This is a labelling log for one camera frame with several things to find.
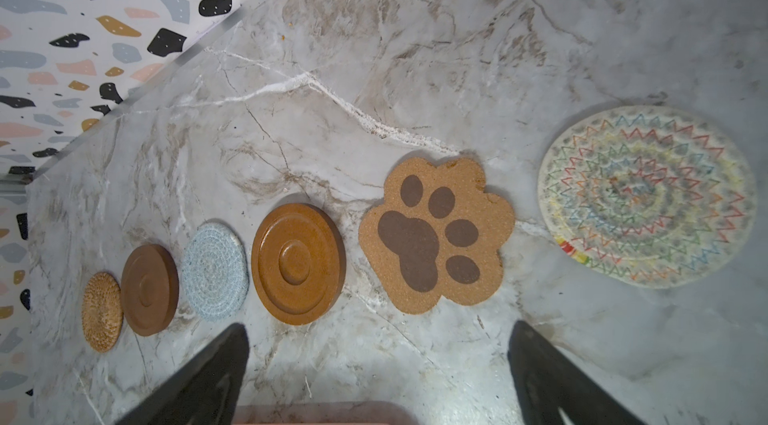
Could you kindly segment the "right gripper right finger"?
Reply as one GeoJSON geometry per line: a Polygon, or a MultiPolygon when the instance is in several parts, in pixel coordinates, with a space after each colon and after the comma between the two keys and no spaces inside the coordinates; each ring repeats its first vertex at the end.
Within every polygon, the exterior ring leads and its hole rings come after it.
{"type": "Polygon", "coordinates": [[[523,320],[513,326],[507,357],[526,424],[641,422],[523,320]]]}

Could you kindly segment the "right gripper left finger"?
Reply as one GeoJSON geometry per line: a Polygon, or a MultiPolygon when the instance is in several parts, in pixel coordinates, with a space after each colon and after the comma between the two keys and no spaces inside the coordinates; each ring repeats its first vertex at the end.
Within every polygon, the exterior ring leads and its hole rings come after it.
{"type": "Polygon", "coordinates": [[[250,347],[233,323],[193,359],[122,417],[120,424],[230,424],[250,347]]]}

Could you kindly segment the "dark brown wooden coaster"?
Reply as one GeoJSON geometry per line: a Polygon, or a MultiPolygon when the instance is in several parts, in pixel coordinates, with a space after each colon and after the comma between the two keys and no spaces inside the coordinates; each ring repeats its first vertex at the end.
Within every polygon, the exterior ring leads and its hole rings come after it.
{"type": "Polygon", "coordinates": [[[148,337],[165,330],[179,298],[179,280],[170,253],[157,244],[137,247],[126,260],[121,304],[130,328],[148,337]]]}

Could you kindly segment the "light blue woven coaster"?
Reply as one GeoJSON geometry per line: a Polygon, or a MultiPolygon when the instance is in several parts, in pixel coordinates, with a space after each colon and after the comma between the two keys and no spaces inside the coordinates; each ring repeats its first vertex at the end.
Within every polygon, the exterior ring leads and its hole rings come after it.
{"type": "Polygon", "coordinates": [[[181,285],[189,305],[206,321],[237,313],[249,290],[242,242],[220,222],[201,225],[183,251],[181,285]]]}

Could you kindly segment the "brown rattan woven coaster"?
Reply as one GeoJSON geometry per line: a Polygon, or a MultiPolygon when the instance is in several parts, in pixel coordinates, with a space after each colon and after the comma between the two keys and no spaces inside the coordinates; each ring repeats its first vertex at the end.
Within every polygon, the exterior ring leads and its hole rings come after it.
{"type": "Polygon", "coordinates": [[[99,353],[111,350],[118,341],[123,323],[121,290],[108,272],[93,275],[84,290],[81,322],[88,345],[99,353]]]}

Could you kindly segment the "light brown wooden coaster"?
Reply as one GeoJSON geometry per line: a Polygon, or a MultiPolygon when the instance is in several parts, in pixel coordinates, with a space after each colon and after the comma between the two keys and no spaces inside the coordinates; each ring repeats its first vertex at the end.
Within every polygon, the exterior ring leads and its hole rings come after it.
{"type": "Polygon", "coordinates": [[[346,253],[333,220],[321,209],[289,203],[262,221],[252,246],[252,279],[265,308],[289,325],[327,313],[341,294],[346,253]]]}

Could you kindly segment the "cork paw coaster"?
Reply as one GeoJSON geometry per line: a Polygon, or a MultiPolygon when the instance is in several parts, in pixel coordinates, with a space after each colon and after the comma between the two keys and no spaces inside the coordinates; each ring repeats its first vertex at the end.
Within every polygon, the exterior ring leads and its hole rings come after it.
{"type": "Polygon", "coordinates": [[[393,305],[422,314],[446,298],[463,306],[501,286],[500,249],[515,226],[511,204],[488,193],[482,167],[457,158],[397,165],[382,202],[366,212],[358,240],[393,305]]]}

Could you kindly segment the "multicolour woven coaster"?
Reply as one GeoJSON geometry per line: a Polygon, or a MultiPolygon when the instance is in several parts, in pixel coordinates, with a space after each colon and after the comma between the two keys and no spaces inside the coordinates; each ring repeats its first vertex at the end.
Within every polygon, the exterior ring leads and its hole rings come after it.
{"type": "Polygon", "coordinates": [[[543,157],[537,195],[566,255],[655,289],[727,265],[758,211],[754,174],[735,143],[703,117],[663,106],[616,107],[565,129],[543,157]]]}

